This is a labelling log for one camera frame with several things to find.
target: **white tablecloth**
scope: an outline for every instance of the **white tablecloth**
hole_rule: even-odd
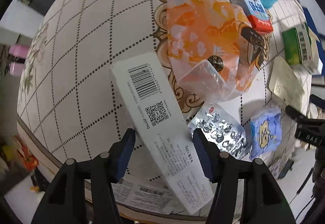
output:
[[[94,158],[120,140],[132,122],[111,84],[110,65],[155,50],[187,121],[202,105],[197,96],[179,88],[166,52],[166,0],[56,0],[37,33],[22,75],[17,112],[46,148],[45,155],[60,162]],[[296,0],[278,0],[269,9],[273,34],[265,38],[265,62],[250,90],[220,105],[250,133],[252,114],[272,99],[268,82],[273,61],[284,56],[281,32],[302,20]],[[311,78],[298,74],[307,107]],[[263,155],[280,167],[292,153],[295,123],[282,113],[283,140],[276,152]],[[150,155],[137,138],[126,174],[165,185]],[[243,197],[239,183],[236,213]],[[211,204],[197,212],[207,216]],[[188,215],[176,209],[174,214]]]

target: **red object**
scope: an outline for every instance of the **red object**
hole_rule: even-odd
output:
[[[254,15],[247,16],[251,26],[254,30],[261,33],[270,33],[273,32],[272,23],[270,20],[264,21],[255,17]]]
[[[17,149],[19,160],[28,171],[34,170],[38,166],[37,158],[30,152],[19,136],[15,136],[19,148]]]

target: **cardboard box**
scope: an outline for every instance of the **cardboard box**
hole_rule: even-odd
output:
[[[243,8],[254,30],[263,33],[273,31],[272,23],[260,0],[230,0]]]
[[[296,25],[282,32],[285,60],[291,66],[300,66],[310,74],[320,75],[321,62],[316,40],[317,36],[306,23]]]
[[[112,71],[137,133],[170,189],[194,214],[214,193],[156,53],[117,62]]]

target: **white paper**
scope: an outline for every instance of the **white paper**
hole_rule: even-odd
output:
[[[137,133],[170,189],[194,214],[214,193],[156,53],[117,62],[112,71]]]
[[[168,188],[133,176],[124,176],[112,188],[116,202],[151,212],[170,214],[177,202]]]
[[[282,57],[277,57],[274,60],[269,88],[285,105],[302,111],[303,87],[294,71]]]

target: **pink object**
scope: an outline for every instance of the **pink object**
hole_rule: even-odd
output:
[[[9,55],[16,59],[26,59],[29,47],[27,45],[14,44],[9,48]],[[10,75],[21,76],[24,70],[24,64],[19,62],[10,63]]]
[[[29,46],[27,45],[20,45],[20,44],[14,44],[11,45],[9,48],[9,54],[26,59],[28,54]]]

